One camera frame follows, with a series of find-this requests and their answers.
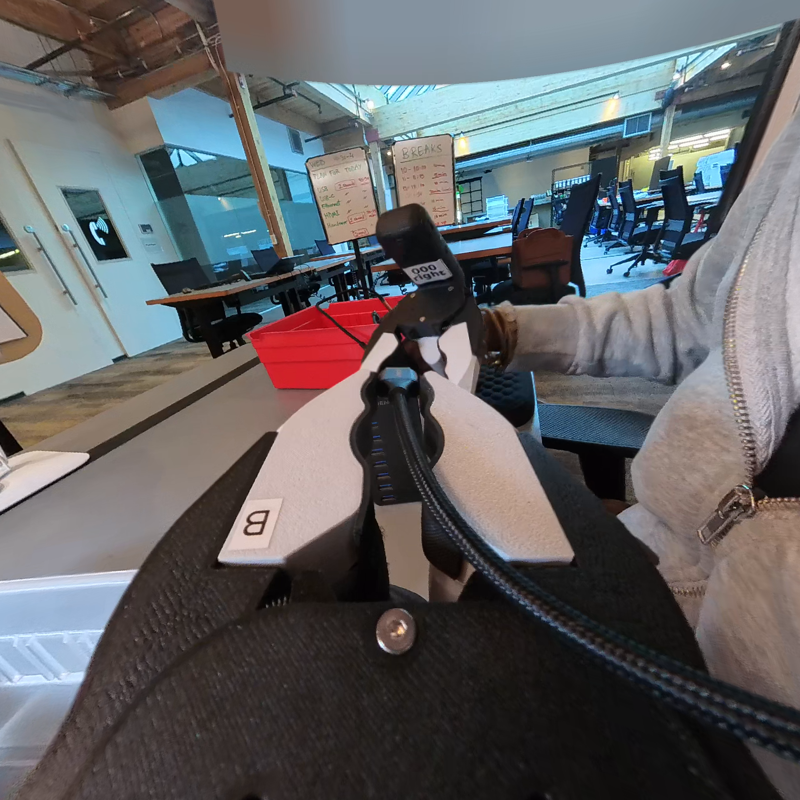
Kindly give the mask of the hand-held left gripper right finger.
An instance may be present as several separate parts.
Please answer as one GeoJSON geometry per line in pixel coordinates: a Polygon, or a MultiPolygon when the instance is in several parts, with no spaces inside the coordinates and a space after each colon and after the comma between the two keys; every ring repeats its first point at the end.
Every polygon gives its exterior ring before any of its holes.
{"type": "Polygon", "coordinates": [[[433,472],[455,509],[511,565],[571,565],[575,552],[513,425],[452,382],[425,382],[443,435],[433,472]]]}

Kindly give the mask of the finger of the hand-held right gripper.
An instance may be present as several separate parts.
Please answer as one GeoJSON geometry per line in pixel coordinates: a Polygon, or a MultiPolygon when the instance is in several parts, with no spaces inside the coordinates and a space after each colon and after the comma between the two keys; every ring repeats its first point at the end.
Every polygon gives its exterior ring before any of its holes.
{"type": "Polygon", "coordinates": [[[374,374],[380,373],[387,361],[397,354],[400,345],[396,335],[380,335],[369,352],[365,352],[363,370],[374,374]]]}
{"type": "Polygon", "coordinates": [[[463,389],[475,389],[480,364],[473,352],[467,324],[452,325],[441,336],[427,336],[417,342],[427,370],[433,370],[463,389]]]}

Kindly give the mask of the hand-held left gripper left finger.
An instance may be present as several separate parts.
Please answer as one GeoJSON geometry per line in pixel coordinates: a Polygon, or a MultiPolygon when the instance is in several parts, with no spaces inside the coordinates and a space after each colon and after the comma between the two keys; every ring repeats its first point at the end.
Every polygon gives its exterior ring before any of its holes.
{"type": "Polygon", "coordinates": [[[217,560],[265,565],[291,577],[318,572],[348,591],[360,568],[429,596],[420,504],[375,511],[369,456],[378,369],[358,370],[295,412],[277,431],[217,560]]]}

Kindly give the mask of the red plastic bin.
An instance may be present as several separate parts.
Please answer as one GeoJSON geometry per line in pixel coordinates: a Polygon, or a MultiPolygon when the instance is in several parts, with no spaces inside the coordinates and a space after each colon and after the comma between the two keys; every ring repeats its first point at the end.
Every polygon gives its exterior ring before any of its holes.
{"type": "Polygon", "coordinates": [[[325,390],[358,371],[382,317],[401,299],[322,301],[256,328],[246,337],[275,388],[325,390]]]}

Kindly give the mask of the person's right forearm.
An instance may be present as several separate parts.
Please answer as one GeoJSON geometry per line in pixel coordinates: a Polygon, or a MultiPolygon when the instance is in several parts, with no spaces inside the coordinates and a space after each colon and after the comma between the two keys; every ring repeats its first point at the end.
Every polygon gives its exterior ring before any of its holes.
{"type": "Polygon", "coordinates": [[[504,303],[484,311],[485,326],[503,365],[513,371],[677,385],[710,353],[720,283],[685,271],[669,286],[622,295],[504,303]]]}

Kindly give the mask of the wooden top desk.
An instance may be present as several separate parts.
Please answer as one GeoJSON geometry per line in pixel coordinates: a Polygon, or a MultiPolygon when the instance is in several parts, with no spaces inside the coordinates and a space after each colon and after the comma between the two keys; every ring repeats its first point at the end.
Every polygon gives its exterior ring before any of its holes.
{"type": "MultiPolygon", "coordinates": [[[[295,265],[292,272],[284,275],[263,278],[257,278],[256,274],[240,272],[237,279],[230,278],[223,281],[224,293],[226,295],[239,293],[243,311],[247,305],[268,299],[274,305],[281,307],[283,313],[288,316],[302,310],[307,299],[315,295],[325,284],[333,285],[336,297],[345,298],[348,284],[344,275],[350,270],[354,260],[355,256],[352,254],[334,255],[295,265]]],[[[157,303],[165,296],[149,299],[146,305],[168,307],[157,303]]]]}
{"type": "Polygon", "coordinates": [[[385,253],[380,267],[385,270],[433,263],[471,263],[511,254],[513,238],[510,232],[485,234],[480,237],[447,242],[443,233],[427,216],[399,215],[386,212],[377,220],[376,235],[385,253]]]}

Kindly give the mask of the brown leather bag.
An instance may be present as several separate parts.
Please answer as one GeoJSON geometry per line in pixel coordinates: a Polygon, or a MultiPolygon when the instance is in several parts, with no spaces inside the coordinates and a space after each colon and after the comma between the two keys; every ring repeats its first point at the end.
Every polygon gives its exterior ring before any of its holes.
{"type": "Polygon", "coordinates": [[[512,244],[513,289],[555,303],[568,293],[574,251],[574,238],[557,228],[524,231],[512,244]]]}

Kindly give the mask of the whiteboard with red writing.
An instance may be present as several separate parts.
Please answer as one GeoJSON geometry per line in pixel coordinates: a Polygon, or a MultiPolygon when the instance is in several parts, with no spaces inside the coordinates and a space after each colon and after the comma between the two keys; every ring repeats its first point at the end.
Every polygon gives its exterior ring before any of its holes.
{"type": "Polygon", "coordinates": [[[397,205],[420,205],[436,226],[455,225],[454,140],[449,134],[415,137],[392,146],[397,205]]]}

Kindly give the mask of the whiteboard with green writing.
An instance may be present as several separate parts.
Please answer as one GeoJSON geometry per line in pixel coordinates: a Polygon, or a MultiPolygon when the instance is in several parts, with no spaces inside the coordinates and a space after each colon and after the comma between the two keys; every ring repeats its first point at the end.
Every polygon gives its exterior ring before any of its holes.
{"type": "Polygon", "coordinates": [[[353,246],[359,285],[365,294],[374,283],[359,243],[376,234],[378,203],[365,146],[310,157],[305,169],[330,245],[353,246]]]}

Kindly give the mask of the black laptop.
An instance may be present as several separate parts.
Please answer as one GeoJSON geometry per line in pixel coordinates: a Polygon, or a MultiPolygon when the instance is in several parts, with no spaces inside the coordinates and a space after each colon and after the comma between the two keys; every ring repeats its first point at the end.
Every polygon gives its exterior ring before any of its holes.
{"type": "Polygon", "coordinates": [[[255,261],[257,278],[284,275],[295,269],[293,257],[279,257],[272,247],[251,251],[255,261]]]}

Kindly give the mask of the black office chair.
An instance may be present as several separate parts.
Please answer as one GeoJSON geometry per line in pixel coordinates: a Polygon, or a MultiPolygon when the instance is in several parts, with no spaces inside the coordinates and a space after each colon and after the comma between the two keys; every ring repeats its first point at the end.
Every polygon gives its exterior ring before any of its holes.
{"type": "Polygon", "coordinates": [[[152,264],[166,296],[157,305],[173,308],[183,339],[204,343],[213,358],[239,346],[245,335],[262,325],[263,315],[243,311],[239,293],[226,295],[225,283],[207,282],[207,275],[196,258],[152,264]]]}
{"type": "Polygon", "coordinates": [[[581,250],[585,232],[595,210],[598,192],[601,188],[603,173],[586,175],[585,179],[573,183],[565,202],[565,209],[558,226],[560,231],[570,237],[569,283],[576,289],[576,294],[585,297],[585,279],[581,263],[581,250]]]}

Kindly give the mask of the row of black office chairs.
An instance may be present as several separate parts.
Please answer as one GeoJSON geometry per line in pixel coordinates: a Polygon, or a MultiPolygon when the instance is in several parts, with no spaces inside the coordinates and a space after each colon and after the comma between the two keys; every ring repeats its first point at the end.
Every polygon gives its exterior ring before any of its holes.
{"type": "Polygon", "coordinates": [[[722,188],[706,188],[702,177],[696,174],[689,184],[681,166],[657,167],[653,190],[636,192],[631,180],[608,186],[596,203],[590,231],[605,243],[606,254],[622,247],[626,255],[607,265],[607,275],[625,267],[622,275],[629,278],[648,262],[663,265],[665,275],[684,266],[710,237],[711,216],[723,197],[722,188]]]}

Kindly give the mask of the person in grey hoodie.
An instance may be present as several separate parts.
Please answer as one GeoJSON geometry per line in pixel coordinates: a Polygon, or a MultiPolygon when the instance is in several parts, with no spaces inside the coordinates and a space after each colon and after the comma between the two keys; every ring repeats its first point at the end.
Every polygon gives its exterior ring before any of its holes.
{"type": "Polygon", "coordinates": [[[798,709],[798,115],[685,271],[720,278],[710,353],[632,465],[622,521],[709,672],[798,709]]]}

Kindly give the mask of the flat white object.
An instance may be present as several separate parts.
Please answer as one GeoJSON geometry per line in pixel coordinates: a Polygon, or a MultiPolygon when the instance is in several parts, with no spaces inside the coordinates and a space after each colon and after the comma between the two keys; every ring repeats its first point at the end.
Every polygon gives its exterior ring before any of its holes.
{"type": "Polygon", "coordinates": [[[88,453],[31,451],[13,456],[1,452],[1,512],[18,505],[82,467],[88,453]]]}

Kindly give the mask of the white door with phone sign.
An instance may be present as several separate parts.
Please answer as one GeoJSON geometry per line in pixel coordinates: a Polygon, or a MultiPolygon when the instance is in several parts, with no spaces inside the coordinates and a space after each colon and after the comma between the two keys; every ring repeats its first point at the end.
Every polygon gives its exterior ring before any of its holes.
{"type": "Polygon", "coordinates": [[[137,318],[138,279],[132,252],[117,224],[117,200],[99,154],[6,141],[10,154],[27,179],[43,214],[41,241],[57,245],[52,260],[74,298],[84,301],[83,313],[109,346],[112,360],[145,350],[137,318]]]}

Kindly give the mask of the white plastic tray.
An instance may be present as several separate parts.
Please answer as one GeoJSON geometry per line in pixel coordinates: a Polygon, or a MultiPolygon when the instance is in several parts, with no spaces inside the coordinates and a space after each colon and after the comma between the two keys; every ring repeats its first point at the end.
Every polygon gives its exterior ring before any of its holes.
{"type": "Polygon", "coordinates": [[[11,798],[65,720],[136,570],[1,583],[1,797],[11,798]]]}

